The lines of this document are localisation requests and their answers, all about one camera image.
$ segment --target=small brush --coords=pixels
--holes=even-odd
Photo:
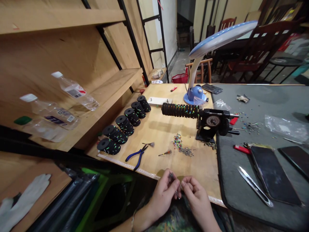
[[[149,145],[150,147],[154,147],[154,146],[155,146],[155,143],[154,143],[154,142],[152,142],[152,143],[142,143],[142,144],[147,144],[147,145]]]
[[[167,150],[165,153],[163,153],[163,154],[161,154],[161,155],[171,154],[171,153],[172,153],[172,150],[171,150],[171,149],[169,149],[169,150]]]

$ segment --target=white bottle cap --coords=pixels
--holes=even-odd
[[[20,99],[25,101],[25,102],[32,102],[32,101],[38,99],[38,97],[33,95],[32,93],[30,93],[30,94],[27,94],[27,95],[20,97]]]
[[[63,74],[62,74],[61,72],[53,72],[51,75],[52,75],[53,77],[56,77],[56,78],[59,78],[59,77],[62,77],[62,76],[63,76]]]

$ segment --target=wooden tabletop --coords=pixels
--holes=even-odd
[[[170,90],[175,86],[177,89],[171,92]],[[162,97],[173,99],[175,104],[185,104],[183,96],[186,92],[184,84],[152,84],[145,90],[144,96],[147,100],[150,97]],[[133,94],[119,115],[123,115],[125,109],[130,108],[131,103],[135,102],[138,96],[140,96],[139,93]],[[209,97],[208,108],[212,108],[211,94],[207,92],[206,96]],[[126,144],[121,146],[118,154],[109,155],[102,151],[99,152],[96,145],[87,154],[92,157],[98,155],[105,160],[133,169],[139,155],[125,162],[128,155],[139,151],[144,146],[142,143],[155,142],[155,146],[149,146],[143,154],[137,172],[154,179],[159,179],[166,168],[173,170],[180,180],[192,175],[206,189],[211,202],[224,206],[218,179],[217,153],[211,147],[204,146],[204,143],[195,140],[196,119],[165,116],[161,112],[161,107],[151,107],[147,116],[141,119],[141,124],[134,127],[134,134],[129,137]],[[183,146],[189,147],[194,157],[188,157],[175,149],[172,141],[178,133],[181,134]],[[168,149],[172,149],[172,154],[158,156]]]

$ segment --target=white glove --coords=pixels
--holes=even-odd
[[[13,205],[12,198],[5,198],[0,207],[1,232],[9,232],[29,212],[34,203],[49,185],[50,174],[37,176],[26,188],[17,203]]]

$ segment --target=measuring tape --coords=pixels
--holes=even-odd
[[[119,161],[119,160],[113,159],[113,158],[111,158],[111,157],[109,157],[109,156],[106,156],[106,155],[98,154],[98,157],[101,157],[101,158],[103,158],[103,159],[105,159],[105,160],[108,160],[109,162],[118,164],[118,165],[120,165],[120,166],[122,166],[122,167],[125,167],[125,168],[127,168],[127,169],[133,170],[133,169],[135,168],[135,167],[132,166],[132,165],[123,163],[123,162],[121,162],[121,161]],[[145,170],[142,170],[142,169],[140,169],[140,168],[138,168],[138,169],[136,170],[136,172],[138,172],[138,173],[140,173],[140,174],[143,174],[144,176],[150,177],[150,178],[152,178],[152,179],[156,179],[156,180],[159,180],[159,179],[160,179],[159,176],[157,176],[157,175],[155,175],[155,174],[152,174],[152,173],[150,173],[150,172],[147,172],[147,171],[145,171]],[[208,198],[209,198],[209,200],[210,200],[212,203],[215,203],[215,204],[217,204],[217,205],[220,205],[220,206],[226,208],[226,206],[224,205],[224,203],[223,203],[222,200],[220,200],[220,199],[218,199],[218,198],[214,198],[214,197],[209,196],[209,195],[208,195]]]

